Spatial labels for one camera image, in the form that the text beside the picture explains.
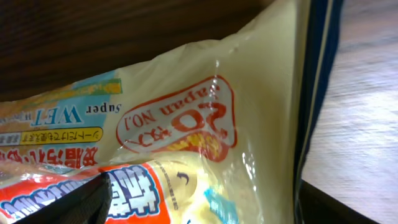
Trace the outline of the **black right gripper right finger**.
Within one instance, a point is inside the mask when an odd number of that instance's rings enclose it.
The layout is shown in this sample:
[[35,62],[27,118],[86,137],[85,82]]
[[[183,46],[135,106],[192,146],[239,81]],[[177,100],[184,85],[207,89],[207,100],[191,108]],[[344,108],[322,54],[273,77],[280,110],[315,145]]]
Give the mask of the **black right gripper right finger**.
[[379,224],[304,180],[297,182],[295,223]]

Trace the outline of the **yellow wipes bag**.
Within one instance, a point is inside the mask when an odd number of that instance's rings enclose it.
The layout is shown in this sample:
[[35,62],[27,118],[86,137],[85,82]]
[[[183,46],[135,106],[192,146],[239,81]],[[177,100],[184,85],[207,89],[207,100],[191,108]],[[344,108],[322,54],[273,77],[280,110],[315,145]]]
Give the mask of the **yellow wipes bag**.
[[32,174],[106,174],[105,223],[295,223],[342,1],[276,1],[184,44],[1,104],[1,222]]

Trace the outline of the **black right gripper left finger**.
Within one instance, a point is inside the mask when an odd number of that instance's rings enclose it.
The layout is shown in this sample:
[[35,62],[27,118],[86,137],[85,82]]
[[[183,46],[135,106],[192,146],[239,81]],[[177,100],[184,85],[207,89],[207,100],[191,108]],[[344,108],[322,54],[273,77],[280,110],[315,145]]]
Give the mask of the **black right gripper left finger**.
[[53,174],[28,175],[19,187],[33,187],[14,197],[14,216],[23,223],[105,223],[111,204],[106,174],[76,178]]

